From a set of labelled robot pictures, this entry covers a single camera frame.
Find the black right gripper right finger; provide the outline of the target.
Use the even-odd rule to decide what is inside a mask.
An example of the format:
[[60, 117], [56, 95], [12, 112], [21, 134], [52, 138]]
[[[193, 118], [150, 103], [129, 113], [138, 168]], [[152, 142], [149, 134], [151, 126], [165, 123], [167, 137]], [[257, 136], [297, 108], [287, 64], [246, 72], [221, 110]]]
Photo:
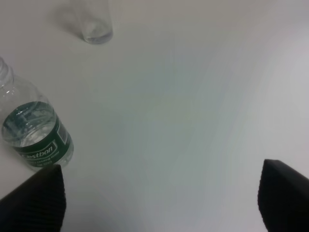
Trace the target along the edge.
[[309, 179], [282, 161], [264, 160], [257, 203], [267, 231], [309, 230]]

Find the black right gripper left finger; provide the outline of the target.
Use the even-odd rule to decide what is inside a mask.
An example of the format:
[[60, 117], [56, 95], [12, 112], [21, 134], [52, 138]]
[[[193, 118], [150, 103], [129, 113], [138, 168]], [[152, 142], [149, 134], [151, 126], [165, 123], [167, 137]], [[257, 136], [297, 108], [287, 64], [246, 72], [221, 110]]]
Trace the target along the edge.
[[0, 230], [59, 232], [66, 207], [61, 166], [47, 166], [0, 200]]

